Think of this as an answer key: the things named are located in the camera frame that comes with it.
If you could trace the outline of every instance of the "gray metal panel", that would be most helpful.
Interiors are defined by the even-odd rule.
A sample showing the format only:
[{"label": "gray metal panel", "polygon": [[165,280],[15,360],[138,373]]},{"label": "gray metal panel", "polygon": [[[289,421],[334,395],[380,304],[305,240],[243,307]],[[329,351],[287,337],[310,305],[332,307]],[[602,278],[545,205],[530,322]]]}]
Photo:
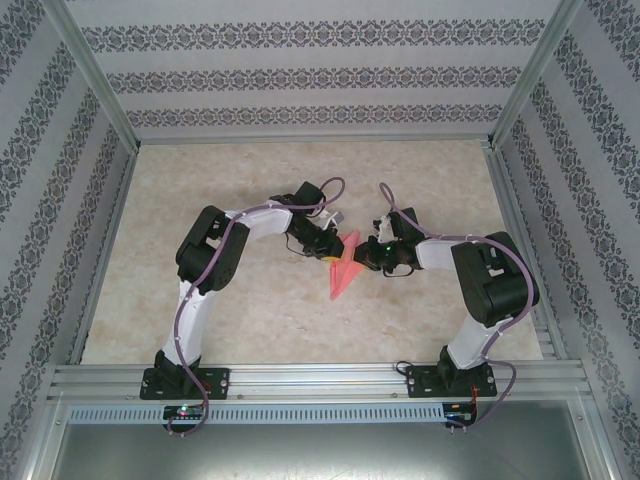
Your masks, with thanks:
[{"label": "gray metal panel", "polygon": [[69,425],[53,478],[589,478],[566,405],[510,403],[467,435],[441,425]]}]

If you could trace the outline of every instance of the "enclosure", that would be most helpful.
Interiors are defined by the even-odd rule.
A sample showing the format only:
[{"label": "enclosure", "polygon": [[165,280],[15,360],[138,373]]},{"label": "enclosure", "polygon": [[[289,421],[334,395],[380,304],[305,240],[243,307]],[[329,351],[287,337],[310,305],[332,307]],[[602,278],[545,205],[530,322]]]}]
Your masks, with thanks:
[{"label": "enclosure", "polygon": [[[640,477],[639,8],[2,2],[0,478]],[[335,175],[340,233],[375,233],[379,182],[432,231],[509,232],[540,301],[491,351],[505,404],[451,433],[471,397],[396,371],[461,328],[455,272],[363,271],[331,300],[330,263],[271,235],[203,334],[226,399],[170,438],[182,402],[141,384],[199,212]]]}]

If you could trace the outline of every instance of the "beige floor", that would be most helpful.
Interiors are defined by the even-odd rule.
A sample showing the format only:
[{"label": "beige floor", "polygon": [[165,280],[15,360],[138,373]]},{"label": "beige floor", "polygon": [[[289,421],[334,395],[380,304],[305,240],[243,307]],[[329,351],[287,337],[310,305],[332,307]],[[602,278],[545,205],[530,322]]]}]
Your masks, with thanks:
[{"label": "beige floor", "polygon": [[[83,363],[152,363],[176,308],[175,252],[204,206],[242,209],[333,175],[347,181],[336,204],[346,218],[341,232],[373,233],[371,221],[388,210],[382,180],[432,231],[486,235],[504,228],[477,142],[146,146]],[[288,252],[283,236],[249,244],[218,297],[203,361],[432,361],[465,317],[454,272],[388,279],[365,271],[331,302],[328,269]],[[511,329],[492,354],[542,358],[531,320]]]}]

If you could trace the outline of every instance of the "metal bar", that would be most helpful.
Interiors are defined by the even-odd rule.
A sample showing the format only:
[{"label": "metal bar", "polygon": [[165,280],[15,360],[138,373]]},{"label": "metal bar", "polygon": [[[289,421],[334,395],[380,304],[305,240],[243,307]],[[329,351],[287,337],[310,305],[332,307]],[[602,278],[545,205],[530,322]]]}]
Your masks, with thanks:
[{"label": "metal bar", "polygon": [[133,180],[133,172],[138,160],[137,154],[132,155],[133,158],[129,160],[129,165],[127,165],[127,170],[124,174],[124,188],[121,189],[120,194],[116,199],[116,210],[114,212],[114,217],[111,221],[111,224],[109,225],[109,232],[107,233],[107,237],[105,239],[106,249],[98,259],[98,267],[96,270],[97,281],[94,282],[93,286],[91,287],[91,292],[87,300],[87,308],[85,309],[82,320],[80,321],[76,343],[73,346],[73,351],[71,352],[71,357],[69,358],[69,363],[71,364],[78,364],[82,359],[82,352],[84,351],[87,334],[89,333],[89,329],[91,328],[91,323],[93,322],[93,316],[96,313],[96,308],[98,307],[100,291],[102,290],[104,277],[107,274],[109,259],[111,258],[111,252],[113,251],[113,246],[116,242],[118,226],[120,225],[120,220],[122,219],[122,212],[124,211],[124,205],[127,199],[127,195],[129,194],[129,187],[131,186],[131,181]]},{"label": "metal bar", "polygon": [[486,141],[487,134],[480,133],[424,133],[395,135],[264,135],[221,137],[158,137],[142,140],[142,145],[190,145],[196,143],[292,143],[292,142],[424,142],[427,140],[479,140]]},{"label": "metal bar", "polygon": [[622,478],[593,399],[567,402],[582,456],[592,480]]},{"label": "metal bar", "polygon": [[[513,190],[513,185],[511,185],[507,172],[505,171],[506,166],[502,158],[502,153],[500,149],[485,148],[484,154],[505,226],[512,235],[513,241],[518,247],[518,250],[520,250],[520,254],[531,269],[531,273],[536,282],[542,286],[544,285],[542,274],[538,267],[538,261],[533,251],[531,240],[529,239],[522,212],[517,207],[518,200]],[[554,356],[559,360],[569,358],[546,289],[540,288],[540,302],[536,305],[532,313],[535,314],[540,323],[547,327],[555,351]]]},{"label": "metal bar", "polygon": [[45,405],[43,416],[38,423],[35,442],[29,451],[26,468],[22,472],[23,480],[52,477],[69,412],[70,407],[62,402]]},{"label": "metal bar", "polygon": [[[591,396],[591,388],[579,360],[514,364],[518,377],[507,397],[509,401]],[[394,364],[232,365],[227,368],[231,369],[229,399],[215,403],[415,401],[408,398],[405,378],[395,371]],[[143,366],[61,366],[56,370],[47,401],[67,404],[149,403],[138,397],[144,369]],[[511,378],[511,371],[496,367],[494,376],[498,391],[503,391]],[[467,400],[468,397],[424,399],[425,402]]]},{"label": "metal bar", "polygon": [[65,0],[42,0],[42,6],[73,55],[127,150],[138,153],[140,141],[136,132],[120,106],[116,94],[91,51],[91,47],[69,12]]},{"label": "metal bar", "polygon": [[[158,425],[161,405],[77,405],[72,406],[72,425]],[[216,405],[209,411],[207,424],[213,425],[304,425],[337,423],[415,423],[444,422],[442,404],[423,402],[393,404],[332,405]],[[180,420],[194,424],[198,420]]]},{"label": "metal bar", "polygon": [[509,96],[502,112],[500,112],[496,127],[491,135],[494,146],[502,145],[509,135],[509,131],[518,118],[522,106],[582,4],[583,0],[561,0],[558,4],[547,24],[547,28],[545,28],[540,37],[538,45],[536,45],[531,58],[529,58],[527,66],[522,71],[522,75],[520,75],[516,86],[513,88],[513,92]]}]

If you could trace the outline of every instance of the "black clamp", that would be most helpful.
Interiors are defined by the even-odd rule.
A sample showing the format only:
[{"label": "black clamp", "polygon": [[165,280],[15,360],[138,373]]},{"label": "black clamp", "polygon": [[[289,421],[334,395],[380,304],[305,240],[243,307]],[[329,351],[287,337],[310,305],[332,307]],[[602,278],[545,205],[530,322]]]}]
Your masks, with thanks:
[{"label": "black clamp", "polygon": [[[413,208],[405,208],[402,212],[418,223],[416,212]],[[371,235],[366,242],[356,247],[353,255],[354,261],[361,263],[369,270],[380,271],[385,276],[390,276],[398,265],[408,265],[411,273],[421,270],[416,246],[425,240],[424,234],[407,222],[398,212],[388,214],[393,236],[397,240],[379,243],[378,238]],[[374,220],[373,227],[380,230],[381,220]]]},{"label": "black clamp", "polygon": [[[315,185],[304,182],[295,194],[277,195],[271,197],[283,205],[317,205],[326,200],[324,193]],[[338,229],[335,226],[323,230],[314,225],[309,216],[314,209],[291,210],[292,218],[287,228],[287,234],[295,238],[302,245],[302,253],[320,260],[326,257],[340,258],[344,250],[344,244],[338,237]]]}]

